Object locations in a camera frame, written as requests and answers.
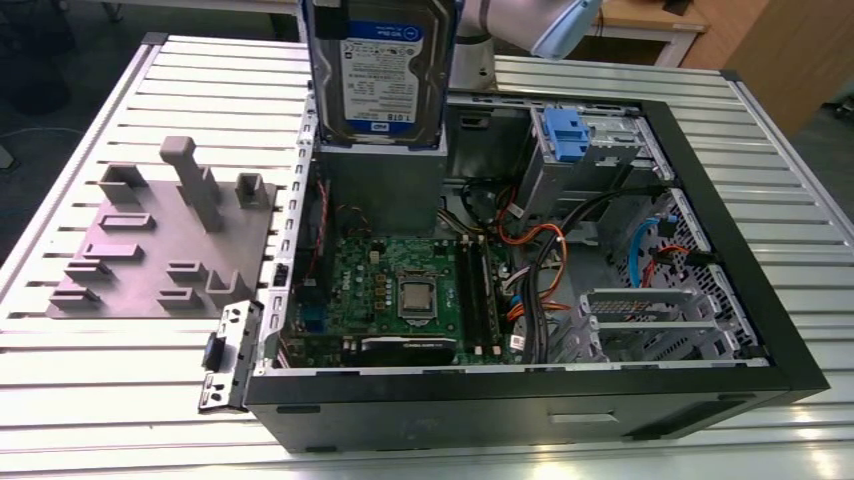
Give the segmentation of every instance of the connector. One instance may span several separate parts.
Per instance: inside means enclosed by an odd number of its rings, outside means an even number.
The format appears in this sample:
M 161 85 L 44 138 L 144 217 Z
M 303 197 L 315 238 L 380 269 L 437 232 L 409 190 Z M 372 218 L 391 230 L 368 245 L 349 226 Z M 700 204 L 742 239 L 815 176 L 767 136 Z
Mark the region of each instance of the connector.
M 584 125 L 578 111 L 546 108 L 543 123 L 548 140 L 554 144 L 555 159 L 559 162 L 578 162 L 590 148 L 590 128 Z
M 711 263 L 720 263 L 718 255 L 699 250 L 691 250 L 684 256 L 684 264 L 688 267 L 704 267 Z
M 663 216 L 658 222 L 658 236 L 662 238 L 672 238 L 676 235 L 676 227 L 679 226 L 679 217 L 675 215 Z

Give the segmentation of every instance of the aluminum table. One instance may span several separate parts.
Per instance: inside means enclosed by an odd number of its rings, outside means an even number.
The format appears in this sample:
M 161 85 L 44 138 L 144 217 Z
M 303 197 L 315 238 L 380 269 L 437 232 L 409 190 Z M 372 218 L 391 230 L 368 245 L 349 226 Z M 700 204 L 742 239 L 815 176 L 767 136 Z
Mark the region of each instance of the aluminum table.
M 195 138 L 217 180 L 261 173 L 287 205 L 308 60 L 300 44 L 157 43 L 151 36 L 136 52 L 0 270 L 0 476 L 854 476 L 854 229 L 743 85 L 711 71 L 497 62 L 507 91 L 670 104 L 831 390 L 683 439 L 634 444 L 289 455 L 249 414 L 199 416 L 199 363 L 217 320 L 52 320 L 48 296 L 103 200 L 93 183 L 107 162 L 175 179 L 157 156 L 165 135 Z M 273 225 L 287 217 L 281 208 Z

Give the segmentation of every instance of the wooden table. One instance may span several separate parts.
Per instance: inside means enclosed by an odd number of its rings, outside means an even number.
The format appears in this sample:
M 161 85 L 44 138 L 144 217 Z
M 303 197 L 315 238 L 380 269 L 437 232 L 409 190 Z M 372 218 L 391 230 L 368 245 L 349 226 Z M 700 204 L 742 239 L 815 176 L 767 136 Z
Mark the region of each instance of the wooden table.
M 679 16 L 662 10 L 662 5 L 651 0 L 606 0 L 602 36 L 664 42 L 655 66 L 678 67 L 708 22 L 692 6 Z M 596 25 L 587 34 L 596 35 Z
M 117 3 L 296 15 L 299 2 L 297 0 L 123 0 Z M 602 7 L 604 12 L 602 32 L 599 33 L 598 26 L 592 25 L 587 35 L 600 34 L 603 37 L 664 42 L 655 66 L 678 67 L 696 35 L 706 31 L 708 23 L 692 7 L 680 17 L 662 10 L 662 5 L 662 1 L 651 0 L 606 0 Z

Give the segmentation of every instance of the metal latch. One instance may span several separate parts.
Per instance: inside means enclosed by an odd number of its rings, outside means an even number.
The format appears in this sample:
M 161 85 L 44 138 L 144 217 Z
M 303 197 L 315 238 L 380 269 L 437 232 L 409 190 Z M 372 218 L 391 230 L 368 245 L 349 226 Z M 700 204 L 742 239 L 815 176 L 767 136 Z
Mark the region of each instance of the metal latch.
M 247 412 L 243 396 L 252 371 L 264 306 L 252 300 L 225 305 L 219 328 L 204 348 L 199 413 Z

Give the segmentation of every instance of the blue drive bay latch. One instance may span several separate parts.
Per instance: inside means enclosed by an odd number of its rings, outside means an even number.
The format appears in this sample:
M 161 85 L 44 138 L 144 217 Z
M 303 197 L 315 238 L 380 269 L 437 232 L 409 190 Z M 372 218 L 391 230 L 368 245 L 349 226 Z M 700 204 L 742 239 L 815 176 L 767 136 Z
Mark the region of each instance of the blue drive bay latch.
M 548 140 L 554 144 L 555 159 L 575 163 L 590 148 L 590 128 L 574 109 L 546 108 L 543 120 Z

